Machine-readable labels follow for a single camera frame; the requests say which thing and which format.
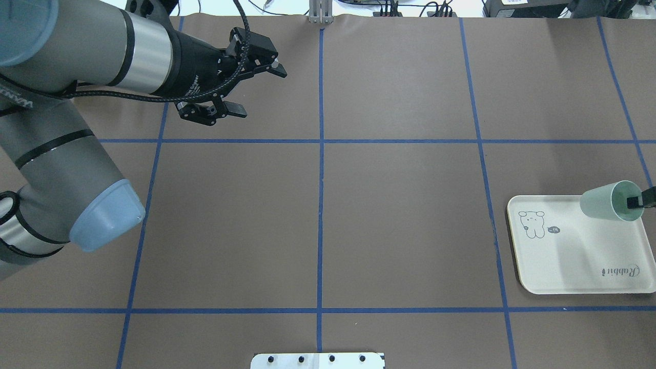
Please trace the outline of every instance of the black cable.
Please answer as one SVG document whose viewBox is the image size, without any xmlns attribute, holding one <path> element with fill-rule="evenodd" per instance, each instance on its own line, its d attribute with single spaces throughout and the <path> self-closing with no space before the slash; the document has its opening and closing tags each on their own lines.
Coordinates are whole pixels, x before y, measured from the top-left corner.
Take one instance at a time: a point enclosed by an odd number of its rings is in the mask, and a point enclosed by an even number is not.
<svg viewBox="0 0 656 369">
<path fill-rule="evenodd" d="M 230 86 L 233 82 L 237 80 L 237 77 L 239 77 L 239 73 L 241 70 L 244 68 L 244 65 L 246 65 L 246 61 L 248 61 L 247 55 L 251 49 L 251 27 L 248 23 L 248 19 L 246 18 L 246 14 L 244 13 L 244 9 L 241 7 L 241 4 L 239 3 L 239 0 L 232 0 L 232 2 L 235 4 L 237 7 L 237 10 L 239 11 L 239 15 L 241 16 L 241 20 L 244 23 L 244 29 L 246 31 L 246 34 L 244 36 L 243 44 L 241 46 L 241 53 L 240 57 L 241 60 L 239 63 L 237 63 L 237 68 L 235 71 L 230 75 L 230 77 L 224 82 L 221 83 L 218 87 L 215 87 L 209 91 L 205 91 L 204 93 L 199 93 L 196 95 L 190 95 L 190 96 L 180 96 L 180 97 L 149 97 L 149 96 L 142 96 L 142 95 L 134 95 L 131 93 L 120 93 L 116 91 L 107 91 L 107 90 L 99 90 L 99 91 L 77 91 L 74 93 L 69 93 L 62 95 L 60 97 L 56 95 L 51 95 L 51 94 L 46 94 L 46 93 L 40 93 L 40 95 L 46 96 L 46 97 L 51 97 L 51 98 L 74 98 L 74 97 L 89 97 L 89 96 L 109 96 L 109 97 L 119 97 L 119 98 L 127 98 L 129 100 L 137 100 L 137 101 L 143 101 L 143 102 L 180 102 L 180 101 L 189 101 L 189 100 L 197 100 L 197 99 L 202 99 L 205 97 L 209 97 L 214 93 L 218 93 L 219 91 L 222 91 L 226 87 Z"/>
<path fill-rule="evenodd" d="M 424 11 L 426 10 L 426 8 L 428 8 L 432 4 L 435 4 L 435 13 L 437 13 L 438 12 L 438 6 L 440 4 L 438 4 L 437 1 L 431 1 L 428 4 L 424 5 L 424 8 L 421 9 L 421 13 L 419 13 L 419 16 L 421 17 L 422 15 L 424 15 Z"/>
<path fill-rule="evenodd" d="M 347 3 L 346 0 L 337 0 L 338 2 L 346 5 L 355 5 L 355 6 L 360 6 L 360 7 L 375 7 L 376 4 L 361 4 L 361 3 Z M 417 5 L 417 4 L 399 4 L 400 7 L 416 7 L 416 8 L 421 8 L 424 5 Z"/>
<path fill-rule="evenodd" d="M 257 6 L 254 2 L 252 2 L 251 0 L 248 0 L 248 2 L 251 3 L 252 6 L 256 7 L 260 12 L 265 12 L 266 14 L 271 14 L 271 15 L 290 15 L 290 14 L 281 14 L 281 13 L 274 13 L 274 12 L 266 11 L 266 10 L 264 10 L 264 9 L 262 9 L 262 8 L 260 8 L 260 7 L 258 7 L 258 6 Z"/>
</svg>

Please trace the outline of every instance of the grid line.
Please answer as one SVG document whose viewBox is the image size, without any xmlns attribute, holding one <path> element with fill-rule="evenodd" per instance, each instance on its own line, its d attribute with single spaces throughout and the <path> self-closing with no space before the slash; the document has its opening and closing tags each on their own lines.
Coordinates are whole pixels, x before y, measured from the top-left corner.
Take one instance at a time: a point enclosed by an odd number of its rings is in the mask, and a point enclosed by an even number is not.
<svg viewBox="0 0 656 369">
<path fill-rule="evenodd" d="M 503 307 L 273 307 L 273 308 L 133 308 L 131 315 L 261 315 L 261 314 L 466 314 L 503 313 Z M 656 305 L 508 307 L 510 313 L 579 313 L 595 311 L 656 311 Z M 5 307 L 0 314 L 125 314 L 127 309 L 77 307 Z"/>
<path fill-rule="evenodd" d="M 319 214 L 317 235 L 317 352 L 323 351 L 323 155 L 325 150 L 323 131 L 323 31 L 319 30 Z"/>
<path fill-rule="evenodd" d="M 157 143 L 157 139 L 100 139 L 102 143 Z M 478 144 L 478 139 L 162 139 L 176 144 Z M 480 139 L 484 144 L 656 144 L 656 140 Z"/>
<path fill-rule="evenodd" d="M 599 27 L 599 36 L 602 38 L 602 45 L 604 46 L 604 54 L 606 55 L 606 61 L 608 62 L 608 69 L 611 72 L 611 77 L 615 84 L 615 89 L 617 90 L 617 95 L 619 97 L 619 102 L 622 104 L 622 111 L 624 112 L 624 117 L 626 118 L 626 124 L 628 124 L 628 129 L 631 131 L 631 137 L 633 137 L 633 143 L 636 145 L 636 151 L 638 152 L 638 157 L 640 159 L 640 164 L 642 165 L 642 170 L 645 173 L 647 178 L 647 184 L 649 187 L 652 187 L 651 175 L 649 175 L 649 170 L 647 169 L 647 164 L 645 163 L 645 158 L 642 156 L 642 149 L 640 148 L 640 142 L 638 141 L 638 135 L 636 129 L 633 126 L 631 121 L 631 115 L 628 113 L 628 108 L 626 107 L 626 101 L 624 100 L 624 94 L 622 94 L 622 89 L 619 87 L 619 81 L 617 80 L 617 75 L 615 75 L 615 68 L 613 67 L 613 61 L 611 60 L 610 52 L 608 51 L 608 44 L 606 43 L 606 36 L 604 34 L 604 27 L 602 26 L 601 17 L 597 17 L 597 27 Z"/>
<path fill-rule="evenodd" d="M 503 303 L 503 316 L 506 322 L 506 335 L 508 336 L 508 350 L 510 353 L 510 365 L 517 369 L 517 360 L 515 357 L 515 343 L 512 339 L 512 326 L 510 323 L 510 311 L 508 310 L 508 297 L 506 296 L 506 282 L 503 276 L 503 265 L 501 264 L 501 252 L 499 251 L 499 238 L 497 237 L 497 225 L 494 219 L 494 209 L 492 206 L 492 195 L 490 194 L 489 181 L 487 178 L 487 167 L 485 165 L 485 152 L 483 151 L 483 139 L 481 136 L 481 127 L 478 121 L 478 110 L 476 108 L 476 96 L 474 94 L 474 83 L 472 81 L 472 71 L 469 65 L 469 54 L 467 52 L 467 37 L 464 32 L 464 23 L 462 18 L 460 22 L 460 36 L 462 38 L 462 53 L 464 55 L 464 66 L 467 72 L 467 84 L 469 86 L 469 97 L 472 103 L 472 114 L 474 116 L 474 127 L 476 128 L 476 139 L 478 141 L 478 156 L 481 161 L 481 171 L 483 174 L 483 185 L 485 187 L 485 197 L 487 198 L 487 212 L 492 224 L 494 235 L 494 247 L 497 253 L 497 273 L 499 275 L 499 289 L 501 290 L 501 301 Z"/>
<path fill-rule="evenodd" d="M 178 31 L 181 32 L 184 27 L 184 17 L 180 17 L 180 25 Z M 130 328 L 130 317 L 132 315 L 132 307 L 134 303 L 134 293 L 136 291 L 136 280 L 139 275 L 139 265 L 141 264 L 141 254 L 144 249 L 144 240 L 146 238 L 146 225 L 148 224 L 148 217 L 150 215 L 150 206 L 152 204 L 153 187 L 155 186 L 155 177 L 157 176 L 157 167 L 159 165 L 159 154 L 161 152 L 162 142 L 164 138 L 164 128 L 166 127 L 166 119 L 169 111 L 169 104 L 164 104 L 162 109 L 162 120 L 159 125 L 159 135 L 157 136 L 157 148 L 155 149 L 155 158 L 153 159 L 153 169 L 150 173 L 150 183 L 148 185 L 148 196 L 146 197 L 146 213 L 144 220 L 141 223 L 141 233 L 139 235 L 139 244 L 136 248 L 136 257 L 134 258 L 134 269 L 132 272 L 132 282 L 130 283 L 130 294 L 127 300 L 127 311 L 125 312 L 125 320 L 123 322 L 123 333 L 121 333 L 121 344 L 119 345 L 119 352 L 116 358 L 116 369 L 121 369 L 123 365 L 123 354 L 125 353 L 125 344 L 127 342 L 127 333 Z"/>
</svg>

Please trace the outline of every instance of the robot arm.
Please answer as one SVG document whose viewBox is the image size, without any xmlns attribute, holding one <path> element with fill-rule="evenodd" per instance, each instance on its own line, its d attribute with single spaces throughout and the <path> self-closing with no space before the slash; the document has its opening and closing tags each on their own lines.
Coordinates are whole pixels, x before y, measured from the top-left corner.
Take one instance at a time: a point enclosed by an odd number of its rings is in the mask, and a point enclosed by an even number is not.
<svg viewBox="0 0 656 369">
<path fill-rule="evenodd" d="M 73 97 L 173 102 L 182 119 L 245 117 L 224 97 L 243 79 L 285 77 L 268 37 L 234 28 L 225 49 L 174 30 L 177 1 L 0 2 L 0 146 L 28 184 L 0 193 L 0 280 L 69 241 L 95 250 L 143 220 L 144 208 Z M 76 91 L 77 81 L 116 91 Z"/>
</svg>

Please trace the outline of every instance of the white tray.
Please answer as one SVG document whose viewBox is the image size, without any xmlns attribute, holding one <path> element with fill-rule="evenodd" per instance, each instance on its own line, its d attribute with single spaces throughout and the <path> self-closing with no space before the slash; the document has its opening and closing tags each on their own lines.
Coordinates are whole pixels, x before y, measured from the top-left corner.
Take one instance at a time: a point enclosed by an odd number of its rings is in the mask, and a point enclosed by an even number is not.
<svg viewBox="0 0 656 369">
<path fill-rule="evenodd" d="M 515 196 L 508 222 L 522 286 L 531 293 L 653 293 L 656 263 L 642 219 L 586 216 L 580 196 Z"/>
</svg>

